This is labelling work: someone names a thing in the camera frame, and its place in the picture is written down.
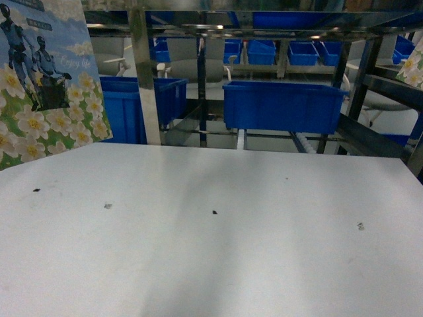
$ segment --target robot illustration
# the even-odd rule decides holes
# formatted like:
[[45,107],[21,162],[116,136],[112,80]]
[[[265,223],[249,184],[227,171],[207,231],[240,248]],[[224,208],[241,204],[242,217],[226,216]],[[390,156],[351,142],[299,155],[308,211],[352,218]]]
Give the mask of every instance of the robot illustration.
[[[26,73],[28,74],[31,83],[34,85],[35,91],[37,95],[40,95],[40,88],[36,84],[35,78],[35,70],[34,70],[34,58],[32,56],[32,52],[34,50],[34,46],[29,42],[28,38],[25,36],[22,27],[17,26],[11,18],[11,11],[8,6],[4,3],[0,3],[0,11],[1,14],[6,18],[5,22],[0,23],[0,27],[4,34],[6,35],[7,41],[9,43],[9,67],[11,69],[15,69],[17,74],[18,80],[22,85],[23,89],[25,90],[26,94],[29,96],[33,103],[33,109],[38,106],[38,102],[35,99],[33,93],[27,88],[25,85],[26,75],[24,72],[24,66],[26,68]],[[28,57],[25,54],[26,48],[24,44],[24,40],[28,43],[31,54]]]
[[37,37],[40,49],[35,53],[36,64],[43,77],[41,78],[41,98],[43,107],[39,110],[55,108],[68,108],[66,96],[66,80],[72,79],[68,73],[62,73],[56,69],[54,56],[46,51],[46,40],[42,36]]

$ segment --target poster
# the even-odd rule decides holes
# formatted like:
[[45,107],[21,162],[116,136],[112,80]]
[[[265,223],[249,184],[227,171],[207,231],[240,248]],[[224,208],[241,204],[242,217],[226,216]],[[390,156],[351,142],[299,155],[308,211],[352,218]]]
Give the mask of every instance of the poster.
[[0,11],[0,170],[111,138],[81,0]]
[[410,86],[423,89],[423,39],[405,61],[397,79]]

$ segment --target white flower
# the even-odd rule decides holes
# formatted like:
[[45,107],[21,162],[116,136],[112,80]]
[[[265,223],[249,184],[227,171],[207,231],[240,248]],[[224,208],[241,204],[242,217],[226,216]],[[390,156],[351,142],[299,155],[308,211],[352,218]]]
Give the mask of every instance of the white flower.
[[77,125],[72,125],[71,138],[75,140],[75,148],[82,147],[93,142],[91,131],[88,130],[82,122],[78,122]]
[[0,155],[3,158],[3,152],[10,157],[17,158],[18,153],[15,149],[15,143],[17,142],[17,136],[10,133],[7,126],[0,121]]
[[5,64],[4,69],[0,69],[0,90],[7,90],[7,93],[11,97],[19,97],[23,99],[25,97],[25,91],[19,82],[19,79],[12,69]]
[[410,58],[404,63],[404,67],[401,69],[400,74],[407,77],[411,71],[414,71],[418,67],[418,63],[422,59],[420,54],[413,54]]
[[98,98],[95,93],[90,93],[90,97],[86,97],[85,102],[87,103],[87,112],[93,114],[94,118],[103,117],[102,112],[104,108],[102,100]]
[[84,111],[74,102],[69,103],[69,117],[75,121],[82,121],[84,120]]
[[97,81],[97,89],[99,93],[103,94],[103,88],[101,87],[101,83],[99,81]]
[[84,96],[82,95],[82,89],[78,88],[77,85],[72,84],[67,90],[67,96],[70,101],[74,102],[78,105],[82,100],[84,100]]
[[82,72],[79,76],[79,86],[82,88],[85,92],[93,91],[95,88],[94,85],[94,79],[87,74],[87,72]]
[[56,154],[60,154],[60,153],[66,152],[69,149],[66,149],[66,146],[63,144],[63,142],[58,141],[58,142],[56,142],[56,146],[49,145],[47,147],[47,150],[51,154],[56,155]]
[[63,109],[50,110],[47,120],[52,124],[51,129],[53,131],[60,132],[65,137],[72,131],[72,120],[65,115]]
[[38,143],[32,135],[28,135],[26,139],[24,137],[19,137],[16,144],[16,150],[22,155],[20,160],[23,161],[23,163],[46,157],[44,152],[46,147]]
[[408,76],[405,77],[405,83],[417,87],[419,84],[423,83],[423,70],[413,69],[408,73]]
[[18,127],[21,131],[29,133],[35,139],[40,136],[48,139],[47,131],[50,126],[44,121],[44,116],[40,112],[33,112],[31,106],[26,104],[23,112],[18,112],[16,118],[19,119]]
[[90,122],[91,127],[93,127],[93,133],[96,137],[104,140],[107,138],[107,127],[101,119],[95,119]]
[[6,99],[5,97],[3,97],[2,94],[0,94],[0,116],[1,116],[1,111],[4,109],[4,107],[6,107]]

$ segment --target blue storage bin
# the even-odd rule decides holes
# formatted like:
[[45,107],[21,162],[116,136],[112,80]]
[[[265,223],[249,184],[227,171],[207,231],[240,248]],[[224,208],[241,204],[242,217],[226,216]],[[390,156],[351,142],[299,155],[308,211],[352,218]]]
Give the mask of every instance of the blue storage bin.
[[[113,131],[111,143],[146,144],[138,81],[135,77],[101,77],[104,107]],[[168,125],[186,108],[186,79],[155,79],[159,122]]]
[[315,42],[315,47],[326,66],[337,66],[341,55],[341,42]]
[[169,56],[169,49],[167,48],[166,40],[157,42],[154,47],[156,53],[156,62],[157,63],[170,63],[171,57]]
[[269,40],[251,40],[248,55],[251,65],[273,65],[276,55],[275,44]]
[[290,42],[288,50],[291,65],[316,65],[319,53],[312,42]]
[[414,51],[414,44],[410,40],[407,40],[406,38],[402,36],[397,36],[397,43],[395,44],[395,54],[400,59],[408,59]]
[[229,58],[233,55],[236,55],[237,58],[233,62],[234,64],[239,64],[241,60],[241,41],[237,40],[237,42],[225,42],[225,54],[223,56],[223,63],[229,64]]
[[227,128],[333,134],[348,92],[323,85],[231,81],[225,91]]

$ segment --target table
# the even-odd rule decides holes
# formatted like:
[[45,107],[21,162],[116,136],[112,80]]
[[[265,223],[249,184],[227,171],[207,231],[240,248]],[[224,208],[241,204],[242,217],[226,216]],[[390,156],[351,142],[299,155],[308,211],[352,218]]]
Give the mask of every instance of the table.
[[397,159],[89,145],[0,173],[0,316],[421,316],[422,206]]

